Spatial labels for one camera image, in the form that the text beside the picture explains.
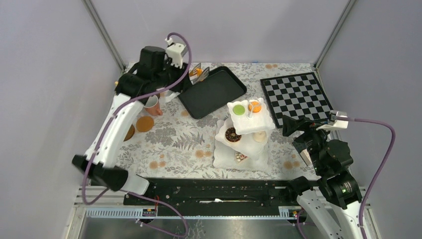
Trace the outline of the small tan saucer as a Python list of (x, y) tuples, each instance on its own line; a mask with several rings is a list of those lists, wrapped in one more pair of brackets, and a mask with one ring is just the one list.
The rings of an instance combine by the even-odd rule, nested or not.
[(154, 126), (154, 119), (149, 116), (140, 117), (136, 122), (136, 129), (139, 132), (148, 132)]

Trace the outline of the green macaron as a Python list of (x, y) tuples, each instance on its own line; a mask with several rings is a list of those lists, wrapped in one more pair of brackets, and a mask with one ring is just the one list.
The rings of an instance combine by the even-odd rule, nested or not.
[(232, 108), (232, 111), (233, 111), (233, 113), (234, 113), (235, 115), (237, 115), (237, 116), (242, 116), (242, 115), (244, 115), (244, 114), (245, 114), (246, 109), (245, 109), (245, 107), (244, 107), (243, 105), (235, 105), (235, 106)]

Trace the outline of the pink strawberry cake slice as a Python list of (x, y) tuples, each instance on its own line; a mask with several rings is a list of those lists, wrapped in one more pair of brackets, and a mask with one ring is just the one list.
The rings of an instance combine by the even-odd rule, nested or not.
[(237, 163), (241, 163), (246, 160), (248, 157), (240, 152), (235, 153), (235, 160)]

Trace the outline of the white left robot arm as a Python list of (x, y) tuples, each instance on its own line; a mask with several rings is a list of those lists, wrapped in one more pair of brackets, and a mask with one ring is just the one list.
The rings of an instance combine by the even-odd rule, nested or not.
[(154, 200), (147, 179), (117, 166), (118, 151), (151, 97), (166, 91), (181, 92), (190, 82), (191, 61), (183, 61), (185, 54), (191, 56), (186, 43), (170, 43), (166, 49), (146, 46), (141, 50), (139, 62), (117, 81), (110, 111), (94, 142), (83, 155), (72, 159), (83, 173), (84, 182), (91, 179), (107, 190), (130, 192), (144, 205)]

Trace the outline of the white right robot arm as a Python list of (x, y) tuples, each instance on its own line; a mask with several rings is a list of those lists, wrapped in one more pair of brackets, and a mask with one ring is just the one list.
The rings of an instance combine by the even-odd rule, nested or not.
[(289, 181), (285, 197), (288, 203), (300, 205), (314, 221), (319, 231), (329, 239), (361, 239), (364, 220), (359, 214), (362, 195), (357, 181), (348, 171), (353, 163), (350, 148), (344, 141), (329, 139), (331, 131), (346, 129), (345, 113), (331, 111), (329, 119), (294, 119), (283, 116), (283, 136), (296, 131), (301, 135), (293, 146), (307, 166), (312, 166), (320, 178), (318, 189), (336, 218), (323, 207), (310, 181), (298, 177)]

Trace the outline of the white three-tier dessert stand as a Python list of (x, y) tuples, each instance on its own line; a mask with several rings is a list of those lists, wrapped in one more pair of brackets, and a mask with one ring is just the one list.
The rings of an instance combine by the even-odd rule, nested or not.
[[(262, 109), (259, 113), (252, 113), (248, 110), (248, 103), (259, 101)], [(235, 105), (243, 105), (246, 112), (242, 116), (233, 113)], [(217, 122), (215, 133), (215, 149), (213, 166), (215, 168), (265, 171), (268, 168), (268, 142), (271, 133), (276, 128), (267, 105), (263, 98), (252, 98), (249, 100), (235, 101), (227, 103), (229, 116), (225, 120)], [(234, 127), (236, 133), (242, 135), (239, 142), (230, 143), (226, 141), (224, 133)], [(266, 131), (267, 139), (264, 142), (256, 142), (252, 134), (258, 131)], [(240, 152), (248, 158), (241, 163), (235, 160), (235, 153)]]

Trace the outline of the silver serving tongs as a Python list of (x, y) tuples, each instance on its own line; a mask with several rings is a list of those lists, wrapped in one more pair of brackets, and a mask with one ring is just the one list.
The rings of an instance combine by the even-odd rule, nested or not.
[[(195, 70), (197, 68), (201, 68), (203, 71), (199, 76), (195, 75)], [(189, 72), (191, 83), (189, 84), (186, 81), (183, 81), (180, 91), (177, 91), (177, 92), (175, 90), (166, 91), (164, 95), (164, 102), (168, 103), (172, 101), (175, 97), (177, 97), (183, 91), (186, 91), (187, 89), (189, 89), (191, 86), (195, 85), (196, 83), (202, 82), (205, 78), (209, 76), (209, 73), (210, 73), (210, 67), (202, 68), (200, 64), (198, 64), (197, 66), (193, 68), (193, 70)]]

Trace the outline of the cream round mousse cake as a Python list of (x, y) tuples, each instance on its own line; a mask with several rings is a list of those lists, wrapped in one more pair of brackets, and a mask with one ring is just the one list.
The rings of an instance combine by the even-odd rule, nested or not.
[(256, 142), (264, 142), (267, 139), (267, 133), (266, 131), (254, 132), (252, 137)]

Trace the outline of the chocolate sprinkle donut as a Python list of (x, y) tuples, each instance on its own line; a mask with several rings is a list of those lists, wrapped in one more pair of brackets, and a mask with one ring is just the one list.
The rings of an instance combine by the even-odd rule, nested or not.
[(224, 133), (226, 141), (230, 143), (239, 142), (242, 138), (242, 135), (236, 133), (236, 129), (234, 127), (228, 128)]

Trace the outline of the orange fish pastry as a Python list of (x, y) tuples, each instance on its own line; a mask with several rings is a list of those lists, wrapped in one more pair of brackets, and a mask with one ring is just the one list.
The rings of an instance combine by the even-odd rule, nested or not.
[(202, 71), (202, 69), (201, 69), (201, 68), (197, 68), (197, 69), (195, 70), (195, 75), (199, 76), (202, 72), (203, 72), (203, 71)]

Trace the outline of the orange macaron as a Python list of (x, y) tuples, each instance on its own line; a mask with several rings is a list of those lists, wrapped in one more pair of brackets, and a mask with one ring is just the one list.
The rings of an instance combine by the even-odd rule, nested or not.
[(252, 113), (259, 113), (262, 109), (262, 104), (259, 101), (251, 101), (248, 103), (248, 110)]

